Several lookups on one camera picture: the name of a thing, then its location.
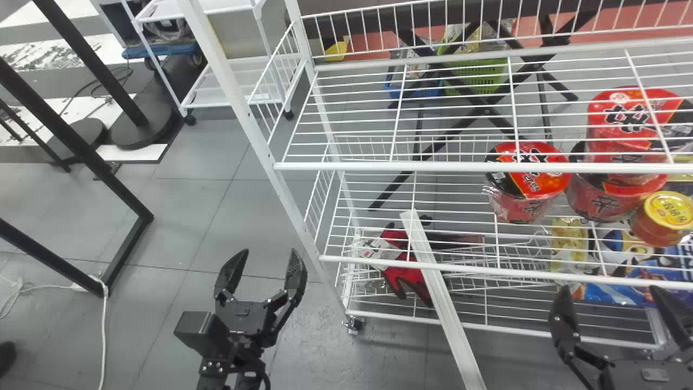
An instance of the round black base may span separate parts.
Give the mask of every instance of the round black base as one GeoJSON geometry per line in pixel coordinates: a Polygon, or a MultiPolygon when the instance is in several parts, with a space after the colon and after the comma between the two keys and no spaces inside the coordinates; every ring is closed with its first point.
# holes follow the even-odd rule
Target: round black base
{"type": "MultiPolygon", "coordinates": [[[[83,140],[87,141],[94,149],[101,144],[103,134],[106,131],[106,126],[103,125],[103,122],[94,118],[81,119],[70,124],[70,126],[72,126],[77,134],[79,134],[83,140]]],[[[72,153],[58,137],[51,138],[46,144],[65,162],[65,164],[75,164],[81,161],[81,158],[72,153]]],[[[46,156],[46,161],[55,164],[55,161],[49,156],[46,156]]]]}
{"type": "Polygon", "coordinates": [[[161,96],[138,95],[135,103],[149,119],[148,124],[135,126],[130,118],[123,114],[111,126],[111,141],[126,150],[140,149],[153,144],[172,128],[177,117],[170,104],[161,96]]]}

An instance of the food packaging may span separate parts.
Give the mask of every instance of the food packaging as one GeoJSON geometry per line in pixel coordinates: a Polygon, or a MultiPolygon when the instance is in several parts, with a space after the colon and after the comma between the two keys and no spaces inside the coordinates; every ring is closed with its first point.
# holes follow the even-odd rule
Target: food packaging
{"type": "MultiPolygon", "coordinates": [[[[520,161],[536,164],[568,162],[560,151],[545,142],[520,142],[520,161]]],[[[515,142],[496,145],[486,156],[487,162],[516,162],[515,142]]],[[[532,223],[544,216],[552,201],[568,186],[569,173],[487,172],[493,211],[502,221],[532,223]]]]}
{"type": "Polygon", "coordinates": [[[584,272],[597,266],[590,256],[589,222],[580,217],[555,218],[551,222],[551,272],[584,272]]]}
{"type": "Polygon", "coordinates": [[[693,228],[693,201],[686,195],[659,191],[650,195],[631,219],[631,229],[653,246],[674,246],[693,228]]]}
{"type": "Polygon", "coordinates": [[[603,274],[606,271],[607,275],[622,277],[625,266],[664,253],[663,248],[652,246],[637,236],[627,221],[600,223],[595,230],[597,243],[593,246],[594,256],[598,262],[604,261],[604,268],[599,266],[595,273],[603,274]]]}
{"type": "MultiPolygon", "coordinates": [[[[597,237],[599,252],[611,277],[693,282],[693,239],[667,248],[650,246],[623,221],[599,224],[597,237]]],[[[599,267],[595,273],[603,275],[601,270],[599,267]]],[[[575,299],[655,307],[648,287],[578,282],[570,286],[575,299]]],[[[693,308],[693,291],[670,291],[693,308]]]]}
{"type": "MultiPolygon", "coordinates": [[[[647,88],[647,98],[665,138],[689,137],[693,126],[693,103],[677,94],[647,88]]],[[[586,162],[665,162],[662,142],[638,86],[618,87],[599,93],[587,108],[586,162]]],[[[688,139],[667,139],[670,150],[677,150],[688,139]]],[[[654,173],[615,174],[628,185],[642,185],[656,178],[654,173]]]]}
{"type": "Polygon", "coordinates": [[[574,173],[565,196],[579,216],[591,221],[614,222],[626,218],[666,182],[667,175],[658,175],[643,185],[616,185],[604,175],[574,173]]]}

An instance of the red jar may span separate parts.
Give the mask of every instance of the red jar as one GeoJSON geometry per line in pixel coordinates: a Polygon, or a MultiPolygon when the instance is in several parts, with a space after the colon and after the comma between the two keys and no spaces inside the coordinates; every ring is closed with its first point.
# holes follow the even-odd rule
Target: red jar
{"type": "Polygon", "coordinates": [[[631,230],[646,243],[661,248],[677,245],[693,228],[693,201],[673,191],[650,195],[631,219],[631,230]]]}
{"type": "MultiPolygon", "coordinates": [[[[487,162],[517,161],[515,142],[503,142],[489,151],[487,162]]],[[[545,142],[520,142],[520,161],[568,162],[566,156],[545,142]]],[[[546,214],[552,201],[570,182],[569,173],[487,172],[491,208],[502,221],[532,223],[546,214]]]]}

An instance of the floor tile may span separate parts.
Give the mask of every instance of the floor tile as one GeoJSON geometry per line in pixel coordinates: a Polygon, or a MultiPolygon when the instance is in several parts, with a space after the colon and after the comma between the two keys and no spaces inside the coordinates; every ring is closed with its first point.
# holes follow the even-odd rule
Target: floor tile
{"type": "Polygon", "coordinates": [[[32,380],[24,380],[19,378],[3,378],[0,380],[0,385],[7,386],[7,389],[12,390],[72,390],[66,387],[53,386],[52,384],[34,382],[32,380]]]}
{"type": "MultiPolygon", "coordinates": [[[[155,218],[140,238],[130,264],[187,270],[229,183],[228,180],[150,180],[140,199],[155,218]]],[[[101,260],[111,261],[133,222],[131,214],[101,260]]]]}
{"type": "Polygon", "coordinates": [[[282,389],[421,389],[426,325],[368,320],[347,333],[323,284],[311,283],[286,323],[271,380],[282,389]]]}
{"type": "Polygon", "coordinates": [[[155,178],[224,179],[234,177],[248,140],[238,121],[201,121],[196,127],[222,126],[227,132],[179,135],[154,172],[155,178]]]}
{"type": "MultiPolygon", "coordinates": [[[[584,389],[559,359],[551,339],[483,330],[467,330],[466,335],[489,390],[584,389]]],[[[611,357],[627,353],[620,348],[587,347],[598,355],[611,357]]],[[[426,388],[440,389],[461,383],[462,377],[442,327],[431,325],[428,329],[426,388]]]]}
{"type": "MultiPolygon", "coordinates": [[[[274,159],[276,161],[281,161],[282,157],[284,156],[284,151],[289,139],[291,138],[294,125],[295,123],[293,121],[288,122],[285,119],[282,119],[280,125],[277,126],[277,129],[274,131],[274,136],[272,137],[272,142],[270,143],[270,149],[272,150],[272,154],[274,155],[274,159]]],[[[281,173],[284,175],[286,180],[314,180],[316,172],[282,171],[281,173]]],[[[260,160],[252,147],[249,147],[246,150],[245,155],[243,156],[243,161],[241,161],[238,172],[236,172],[234,178],[243,180],[267,180],[267,173],[260,164],[260,160]]]]}
{"type": "MultiPolygon", "coordinates": [[[[79,260],[70,263],[86,273],[97,274],[102,264],[79,260]]],[[[42,285],[69,286],[67,278],[27,256],[13,255],[2,268],[2,276],[10,280],[22,278],[24,288],[42,285]]],[[[5,298],[16,289],[0,280],[0,296],[5,298]]],[[[0,320],[0,341],[13,341],[17,346],[17,362],[9,376],[24,377],[30,364],[37,358],[41,347],[48,339],[53,327],[60,321],[65,309],[77,293],[65,289],[41,289],[23,293],[17,299],[6,318],[0,320]]]]}
{"type": "MultiPolygon", "coordinates": [[[[65,173],[47,164],[0,164],[0,183],[11,183],[0,188],[2,218],[31,234],[62,188],[78,176],[81,169],[81,165],[76,165],[71,173],[65,173]]],[[[0,251],[15,252],[17,249],[0,240],[0,251]]]]}
{"type": "MultiPolygon", "coordinates": [[[[105,389],[131,389],[185,271],[127,266],[108,300],[105,389]]],[[[75,390],[98,386],[102,300],[76,296],[28,371],[28,378],[75,390]],[[65,358],[66,351],[70,359],[65,358]]]]}
{"type": "MultiPolygon", "coordinates": [[[[77,178],[55,192],[53,202],[31,237],[62,257],[97,260],[123,223],[127,205],[106,185],[83,169],[77,178]]],[[[135,194],[141,178],[122,178],[135,194]]]]}
{"type": "MultiPolygon", "coordinates": [[[[288,182],[300,210],[304,210],[313,184],[288,182]]],[[[302,252],[295,229],[289,222],[274,189],[267,180],[234,180],[195,256],[191,269],[218,272],[238,251],[249,248],[245,274],[284,278],[291,248],[302,252]]],[[[309,280],[319,280],[308,264],[309,280]]]]}
{"type": "MultiPolygon", "coordinates": [[[[212,295],[216,278],[216,273],[188,272],[152,351],[142,366],[135,390],[195,388],[201,357],[178,340],[173,330],[185,310],[214,311],[212,295]]],[[[275,294],[282,286],[281,280],[244,276],[234,295],[241,300],[263,300],[275,294]]],[[[262,356],[263,361],[268,364],[268,371],[272,368],[275,349],[276,347],[268,348],[262,356]]]]}

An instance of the instant noodle cup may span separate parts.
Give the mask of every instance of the instant noodle cup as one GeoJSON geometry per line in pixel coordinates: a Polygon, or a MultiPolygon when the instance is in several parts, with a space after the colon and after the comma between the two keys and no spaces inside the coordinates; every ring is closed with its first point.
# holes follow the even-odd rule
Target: instant noodle cup
{"type": "MultiPolygon", "coordinates": [[[[658,88],[646,88],[657,123],[670,150],[689,144],[693,126],[693,103],[658,88]]],[[[663,144],[655,122],[638,86],[604,91],[587,108],[588,129],[586,162],[666,162],[663,144]]],[[[610,174],[608,177],[627,185],[642,185],[654,180],[655,173],[610,174]]]]}
{"type": "Polygon", "coordinates": [[[631,219],[632,231],[652,246],[677,245],[693,228],[693,201],[673,191],[650,195],[631,219]]]}
{"type": "MultiPolygon", "coordinates": [[[[496,145],[487,162],[517,162],[515,142],[496,145]]],[[[568,162],[560,151],[545,142],[520,142],[521,162],[536,164],[568,162]]],[[[487,172],[486,192],[498,218],[509,223],[532,223],[546,214],[551,202],[568,186],[569,173],[487,172]]]]}
{"type": "Polygon", "coordinates": [[[565,196],[579,216],[591,221],[615,222],[626,218],[666,182],[667,175],[659,175],[643,185],[617,185],[604,175],[574,173],[565,196]]]}

